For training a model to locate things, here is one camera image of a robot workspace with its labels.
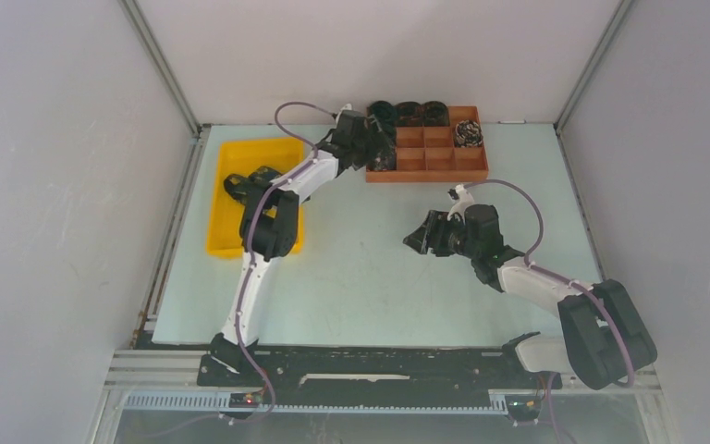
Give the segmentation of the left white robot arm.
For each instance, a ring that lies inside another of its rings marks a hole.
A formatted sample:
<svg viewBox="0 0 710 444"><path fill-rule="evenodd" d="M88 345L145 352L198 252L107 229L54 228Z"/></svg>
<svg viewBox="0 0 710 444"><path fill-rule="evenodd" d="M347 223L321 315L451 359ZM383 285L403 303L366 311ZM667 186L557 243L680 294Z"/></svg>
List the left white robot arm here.
<svg viewBox="0 0 710 444"><path fill-rule="evenodd" d="M244 385L254 376L251 354L259 340L263 288L272 267L298 240L301 205L322 185L348 169L367 167L391 146L391 137L375 116L343 109L335 121L288 172L260 166L248 176L231 174L223 181L224 190L244 207L239 224L243 255L235 300L211 341L210 353L233 385Z"/></svg>

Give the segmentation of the dark floral red-dotted tie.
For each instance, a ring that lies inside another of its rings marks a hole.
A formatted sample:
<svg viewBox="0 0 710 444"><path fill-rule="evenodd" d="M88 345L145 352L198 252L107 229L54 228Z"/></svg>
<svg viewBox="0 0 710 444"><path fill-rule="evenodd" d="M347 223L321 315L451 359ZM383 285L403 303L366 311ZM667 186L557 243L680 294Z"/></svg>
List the dark floral red-dotted tie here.
<svg viewBox="0 0 710 444"><path fill-rule="evenodd" d="M396 169L397 159L396 152L388 150L380 153L370 164L372 171L393 171Z"/></svg>

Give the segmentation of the white-patterned tie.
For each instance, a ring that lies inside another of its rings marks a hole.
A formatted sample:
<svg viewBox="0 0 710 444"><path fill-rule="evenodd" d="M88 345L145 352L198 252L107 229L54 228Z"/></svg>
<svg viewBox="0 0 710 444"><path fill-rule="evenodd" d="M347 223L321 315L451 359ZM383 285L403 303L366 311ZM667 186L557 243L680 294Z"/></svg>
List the white-patterned tie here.
<svg viewBox="0 0 710 444"><path fill-rule="evenodd" d="M457 148L482 147L484 137L480 123L472 119L461 120L453 128L453 141Z"/></svg>

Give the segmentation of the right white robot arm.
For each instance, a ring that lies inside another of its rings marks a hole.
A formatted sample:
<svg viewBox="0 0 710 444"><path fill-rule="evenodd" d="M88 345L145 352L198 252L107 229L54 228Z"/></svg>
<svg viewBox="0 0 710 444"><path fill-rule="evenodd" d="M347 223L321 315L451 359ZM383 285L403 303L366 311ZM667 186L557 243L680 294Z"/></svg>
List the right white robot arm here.
<svg viewBox="0 0 710 444"><path fill-rule="evenodd" d="M559 320L561 337L531 334L502 359L500 372L511 386L527 385L538 372L571 372L590 389L626 385L657 359L655 342L620 282L572 282L526 263L523 252L505 243L492 205L475 204L461 213L431 210L403 243L419 254L463 256L481 283Z"/></svg>

